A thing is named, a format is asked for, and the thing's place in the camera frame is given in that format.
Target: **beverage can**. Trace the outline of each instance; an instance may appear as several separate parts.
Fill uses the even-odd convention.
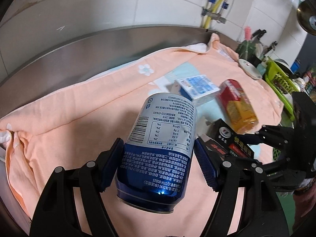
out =
[[[156,93],[137,117],[116,176],[117,196],[154,213],[172,213],[184,197],[197,110],[185,97]]]

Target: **peach cloth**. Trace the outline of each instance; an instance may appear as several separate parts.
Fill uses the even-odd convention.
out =
[[[32,218],[55,167],[79,168],[108,150],[117,137],[126,140],[148,93],[157,88],[152,81],[184,62],[194,65],[217,85],[228,78],[236,79],[248,95],[260,124],[277,125],[282,104],[272,89],[265,82],[248,77],[235,62],[238,55],[220,44],[216,34],[209,47],[205,53],[185,48],[152,53],[105,76],[57,90],[3,117],[0,130],[8,129],[12,134],[6,142],[7,178],[26,214]],[[235,61],[219,54],[218,48]],[[269,152],[265,162],[272,158]],[[206,185],[193,156],[185,198],[172,214],[153,214],[120,202],[114,181],[101,196],[120,237],[189,237],[202,232],[217,193]],[[230,232],[237,228],[242,198],[241,191]],[[75,200],[82,229],[90,233],[78,190]]]

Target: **barcode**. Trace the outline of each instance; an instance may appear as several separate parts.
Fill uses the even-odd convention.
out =
[[[130,141],[142,143],[145,138],[149,117],[139,117],[129,137]]]

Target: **black box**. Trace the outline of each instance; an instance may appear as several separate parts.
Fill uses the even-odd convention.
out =
[[[211,125],[207,136],[211,140],[207,141],[205,145],[220,153],[221,157],[225,155],[224,153],[229,153],[236,157],[253,159],[253,150],[247,144],[243,143],[222,119],[216,120]]]

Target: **can bottom rim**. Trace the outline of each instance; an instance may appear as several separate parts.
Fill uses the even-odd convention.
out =
[[[140,207],[140,206],[137,206],[137,205],[134,205],[132,203],[129,203],[127,202],[126,200],[123,200],[122,198],[120,198],[119,196],[116,196],[121,202],[131,206],[131,207],[134,207],[134,208],[137,208],[139,210],[143,210],[143,211],[147,211],[147,212],[152,212],[152,213],[156,213],[156,214],[171,214],[173,212],[173,210],[171,211],[156,211],[156,210],[149,210],[149,209],[146,209],[146,208],[143,208],[143,207]]]

